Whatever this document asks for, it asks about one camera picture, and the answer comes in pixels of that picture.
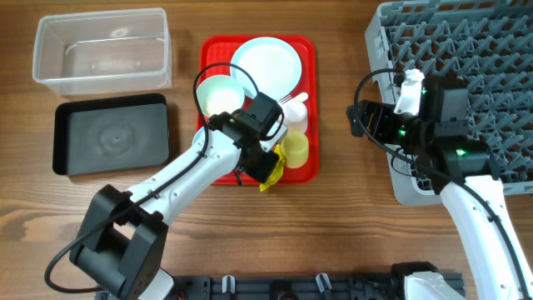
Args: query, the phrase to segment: white plate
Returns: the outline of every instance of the white plate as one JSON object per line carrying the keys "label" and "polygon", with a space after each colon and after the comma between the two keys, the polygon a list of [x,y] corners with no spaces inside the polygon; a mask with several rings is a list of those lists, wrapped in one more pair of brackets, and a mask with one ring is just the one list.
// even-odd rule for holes
{"label": "white plate", "polygon": [[[301,61],[291,45],[273,37],[258,37],[243,43],[233,54],[232,63],[245,69],[256,82],[259,92],[279,101],[289,94],[301,77]],[[233,78],[244,93],[254,98],[256,90],[248,77],[230,67]]]}

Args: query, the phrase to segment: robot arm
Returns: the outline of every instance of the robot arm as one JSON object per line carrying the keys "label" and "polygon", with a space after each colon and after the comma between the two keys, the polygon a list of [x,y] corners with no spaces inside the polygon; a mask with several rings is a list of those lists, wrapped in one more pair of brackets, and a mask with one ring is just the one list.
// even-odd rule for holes
{"label": "robot arm", "polygon": [[173,285],[172,278],[159,268],[168,227],[203,190],[234,168],[260,183],[270,177],[279,159],[271,148],[287,130],[276,122],[281,111],[276,101],[258,93],[246,111],[210,118],[204,132],[209,137],[204,156],[176,181],[172,182],[176,174],[202,153],[204,137],[159,173],[126,192],[104,187],[93,197],[78,236],[146,196],[150,198],[115,222],[136,228],[131,239],[109,223],[73,247],[70,261],[121,300],[163,299]]}
{"label": "robot arm", "polygon": [[[404,153],[416,155],[419,164],[464,182],[495,213],[498,220],[492,219],[463,187],[426,174],[457,226],[479,299],[522,299],[522,278],[531,295],[533,276],[506,211],[499,169],[486,143],[467,138],[468,91],[462,82],[423,79],[420,71],[407,71],[396,105],[359,102],[361,123],[379,142],[398,145]],[[346,113],[353,124],[352,134],[362,137],[364,130],[355,122],[354,107]],[[510,247],[498,228],[500,224]],[[510,251],[516,253],[518,270]],[[438,273],[416,271],[406,273],[402,281],[405,299],[461,298]]]}
{"label": "robot arm", "polygon": [[[533,293],[533,275],[511,224],[501,180],[471,176],[466,185],[482,196],[501,220],[516,252],[526,286]],[[494,220],[463,188],[453,182],[441,192],[442,203],[457,226],[470,264],[479,299],[522,299],[521,285],[511,256]]]}

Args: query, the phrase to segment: dish rack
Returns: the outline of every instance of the dish rack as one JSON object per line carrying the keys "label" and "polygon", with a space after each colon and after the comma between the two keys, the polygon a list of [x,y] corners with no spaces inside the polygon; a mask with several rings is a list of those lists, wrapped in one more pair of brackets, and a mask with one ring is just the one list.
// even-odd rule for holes
{"label": "dish rack", "polygon": [[[372,71],[419,68],[426,76],[464,80],[469,138],[491,147],[505,194],[533,193],[533,5],[521,3],[387,2],[365,32]],[[373,79],[382,101],[395,103],[399,89],[391,75]],[[398,202],[441,202],[423,173],[399,160],[395,167],[413,176],[390,170]]]}

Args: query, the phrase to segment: clear plastic container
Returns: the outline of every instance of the clear plastic container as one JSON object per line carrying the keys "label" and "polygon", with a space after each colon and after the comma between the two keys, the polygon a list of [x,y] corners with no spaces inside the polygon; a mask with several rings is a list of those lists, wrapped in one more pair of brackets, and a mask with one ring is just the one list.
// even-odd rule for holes
{"label": "clear plastic container", "polygon": [[146,8],[43,17],[33,79],[59,95],[169,88],[167,15]]}

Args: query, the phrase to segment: wood grain surface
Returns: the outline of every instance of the wood grain surface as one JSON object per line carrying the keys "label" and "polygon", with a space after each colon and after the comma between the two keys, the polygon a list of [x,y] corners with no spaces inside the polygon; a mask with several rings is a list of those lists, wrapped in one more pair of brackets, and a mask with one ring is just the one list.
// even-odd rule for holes
{"label": "wood grain surface", "polygon": [[[0,299],[91,299],[62,295],[42,280],[50,259],[72,241],[103,185],[125,189],[158,168],[80,177],[52,171],[54,112],[66,101],[32,80],[41,17],[161,7],[172,35],[174,157],[192,140],[192,79],[200,47],[217,34],[301,34],[316,47],[321,171],[305,187],[210,187],[172,224],[162,267],[175,275],[312,275],[386,272],[393,263],[430,261],[465,274],[476,298],[454,223],[441,206],[403,207],[394,198],[386,156],[350,135],[346,107],[370,71],[364,32],[379,4],[346,1],[7,0],[0,7]],[[362,95],[379,100],[376,86]],[[533,258],[533,202],[507,197],[511,219]],[[53,280],[94,282],[62,261]]]}

